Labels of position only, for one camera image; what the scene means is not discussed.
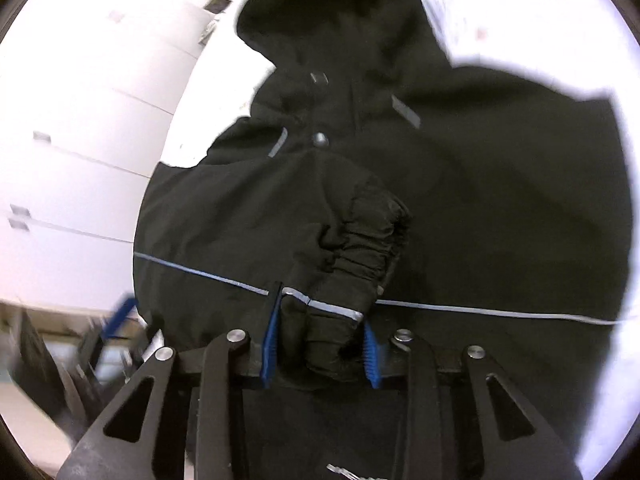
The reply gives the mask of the black hooded jacket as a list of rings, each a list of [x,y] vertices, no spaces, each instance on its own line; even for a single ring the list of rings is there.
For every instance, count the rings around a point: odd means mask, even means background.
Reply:
[[[639,275],[613,97],[454,64],[422,0],[246,0],[234,32],[265,79],[195,165],[160,159],[134,289],[186,352],[258,336],[281,283],[276,365],[243,392],[245,479],[395,479],[406,394],[371,385],[367,327],[482,346],[582,474]]]

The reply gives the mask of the white wardrobe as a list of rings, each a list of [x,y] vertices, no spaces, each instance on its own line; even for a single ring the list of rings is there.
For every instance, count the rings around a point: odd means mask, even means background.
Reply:
[[[209,0],[26,0],[1,41],[1,298],[106,311]]]

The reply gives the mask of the white floral bed quilt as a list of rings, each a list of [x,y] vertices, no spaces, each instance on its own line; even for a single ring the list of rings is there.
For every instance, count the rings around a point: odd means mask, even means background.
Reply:
[[[232,0],[201,54],[172,118],[160,158],[190,167],[248,107],[267,64],[235,36],[246,0]],[[567,93],[608,92],[629,174],[639,174],[639,47],[612,0],[422,0],[451,62],[500,68]],[[639,474],[639,275],[631,272],[622,320],[580,439],[588,479]]]

